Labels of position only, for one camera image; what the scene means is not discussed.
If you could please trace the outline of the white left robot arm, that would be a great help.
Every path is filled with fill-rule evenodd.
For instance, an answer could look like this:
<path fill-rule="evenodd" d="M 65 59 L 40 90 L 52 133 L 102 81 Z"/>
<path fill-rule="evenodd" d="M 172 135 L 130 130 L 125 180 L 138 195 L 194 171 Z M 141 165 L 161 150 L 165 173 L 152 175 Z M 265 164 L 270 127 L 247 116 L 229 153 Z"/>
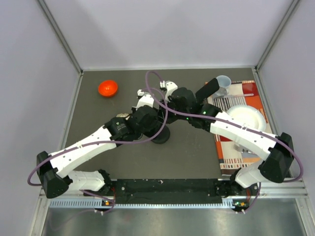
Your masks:
<path fill-rule="evenodd" d="M 46 197 L 53 199 L 77 190 L 106 195 L 113 183 L 105 170 L 83 172 L 76 168 L 103 152 L 135 143 L 142 136 L 155 144 L 165 143 L 170 138 L 165 120 L 158 118 L 157 109 L 145 105 L 131 114 L 116 115 L 91 135 L 63 150 L 39 153 L 36 172 Z"/>

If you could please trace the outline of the black smartphone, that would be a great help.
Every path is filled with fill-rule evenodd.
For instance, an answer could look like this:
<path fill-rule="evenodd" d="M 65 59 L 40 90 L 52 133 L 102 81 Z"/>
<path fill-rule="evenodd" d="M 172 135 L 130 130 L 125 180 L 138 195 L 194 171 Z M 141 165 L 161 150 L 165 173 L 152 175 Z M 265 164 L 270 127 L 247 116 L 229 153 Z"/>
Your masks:
<path fill-rule="evenodd" d="M 203 102 L 209 96 L 216 93 L 219 88 L 220 86 L 217 78 L 213 78 L 195 93 L 196 101 Z"/>

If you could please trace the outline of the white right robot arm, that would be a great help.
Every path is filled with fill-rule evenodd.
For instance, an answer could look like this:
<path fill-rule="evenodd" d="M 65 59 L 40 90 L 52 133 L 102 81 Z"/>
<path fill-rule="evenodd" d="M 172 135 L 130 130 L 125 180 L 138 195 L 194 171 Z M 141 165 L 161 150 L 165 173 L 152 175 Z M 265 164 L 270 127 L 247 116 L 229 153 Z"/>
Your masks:
<path fill-rule="evenodd" d="M 260 158 L 249 166 L 237 168 L 230 177 L 233 184 L 247 188 L 259 182 L 285 181 L 294 159 L 290 135 L 282 133 L 277 136 L 251 129 L 219 107 L 205 104 L 191 90 L 179 88 L 174 83 L 166 86 L 163 91 L 166 92 L 168 110 L 173 114 L 170 123 L 185 119 L 191 126 L 227 138 Z"/>

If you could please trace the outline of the black camera stand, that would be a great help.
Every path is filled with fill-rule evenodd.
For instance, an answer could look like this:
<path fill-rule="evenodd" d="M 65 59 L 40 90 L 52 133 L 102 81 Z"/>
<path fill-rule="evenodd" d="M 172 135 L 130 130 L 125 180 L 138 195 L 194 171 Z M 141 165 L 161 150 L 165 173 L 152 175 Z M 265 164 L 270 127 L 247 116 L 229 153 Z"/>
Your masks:
<path fill-rule="evenodd" d="M 155 144 L 164 144 L 169 140 L 169 138 L 170 130 L 167 126 L 165 126 L 162 131 L 154 139 L 152 139 L 152 142 Z"/>

